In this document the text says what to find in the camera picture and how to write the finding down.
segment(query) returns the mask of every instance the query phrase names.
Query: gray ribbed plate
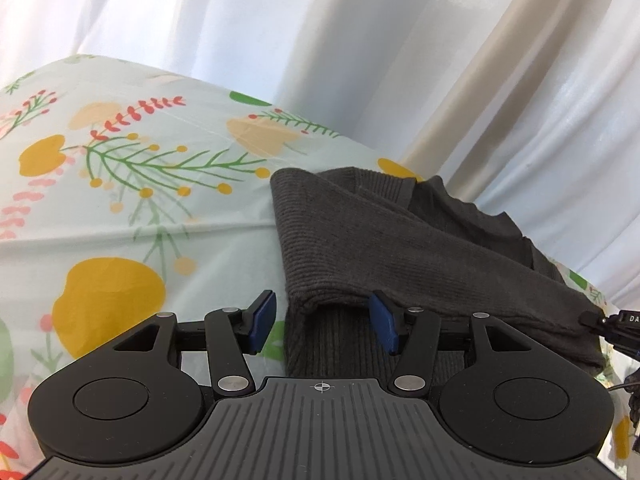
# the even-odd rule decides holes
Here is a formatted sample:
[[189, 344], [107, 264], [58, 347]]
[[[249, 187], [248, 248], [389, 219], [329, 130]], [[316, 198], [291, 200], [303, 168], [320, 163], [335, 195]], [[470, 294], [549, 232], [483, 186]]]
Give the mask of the gray ribbed plate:
[[76, 465], [52, 458], [30, 478], [611, 480], [617, 477], [592, 457], [545, 468], [492, 462], [453, 440], [425, 402], [389, 395], [375, 380], [318, 383], [271, 378], [253, 396], [221, 400], [192, 439], [164, 456], [120, 467]]

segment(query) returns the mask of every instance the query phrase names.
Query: white curtain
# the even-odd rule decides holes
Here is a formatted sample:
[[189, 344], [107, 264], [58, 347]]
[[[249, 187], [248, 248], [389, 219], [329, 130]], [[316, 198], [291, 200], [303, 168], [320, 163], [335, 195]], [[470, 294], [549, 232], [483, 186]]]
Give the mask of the white curtain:
[[277, 102], [440, 173], [640, 308], [640, 0], [0, 0], [0, 85], [76, 53]]

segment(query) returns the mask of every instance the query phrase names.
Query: gray knit fabric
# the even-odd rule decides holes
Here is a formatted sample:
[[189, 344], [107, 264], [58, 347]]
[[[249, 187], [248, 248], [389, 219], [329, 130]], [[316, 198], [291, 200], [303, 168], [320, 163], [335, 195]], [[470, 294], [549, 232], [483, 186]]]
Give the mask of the gray knit fabric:
[[[597, 308], [564, 285], [505, 213], [453, 199], [439, 177], [417, 184], [357, 168], [287, 168], [273, 174], [271, 192], [290, 375], [386, 381], [397, 358], [370, 327], [367, 298], [377, 289], [444, 319], [488, 312], [583, 369], [602, 370], [598, 338], [577, 320]], [[458, 352], [441, 353], [436, 383], [462, 366]]]

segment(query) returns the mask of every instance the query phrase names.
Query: blue gripper pad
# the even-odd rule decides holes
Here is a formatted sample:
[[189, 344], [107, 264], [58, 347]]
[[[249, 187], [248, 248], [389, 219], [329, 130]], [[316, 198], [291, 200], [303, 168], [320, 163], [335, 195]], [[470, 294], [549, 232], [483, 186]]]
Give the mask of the blue gripper pad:
[[265, 341], [276, 320], [276, 295], [271, 293], [254, 313], [254, 324], [249, 333], [249, 345], [252, 352], [262, 351]]
[[396, 332], [394, 316], [375, 294], [369, 298], [369, 319], [386, 352], [397, 354], [400, 338]]

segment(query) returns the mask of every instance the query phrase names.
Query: black cable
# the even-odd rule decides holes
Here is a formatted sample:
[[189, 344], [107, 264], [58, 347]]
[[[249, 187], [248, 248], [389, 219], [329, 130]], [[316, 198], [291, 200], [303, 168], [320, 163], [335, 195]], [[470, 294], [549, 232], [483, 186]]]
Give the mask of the black cable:
[[613, 392], [614, 390], [621, 390], [622, 388], [626, 388], [627, 386], [640, 386], [640, 381], [636, 381], [636, 382], [633, 382], [633, 383], [616, 384], [615, 386], [607, 388], [607, 391], [608, 392]]

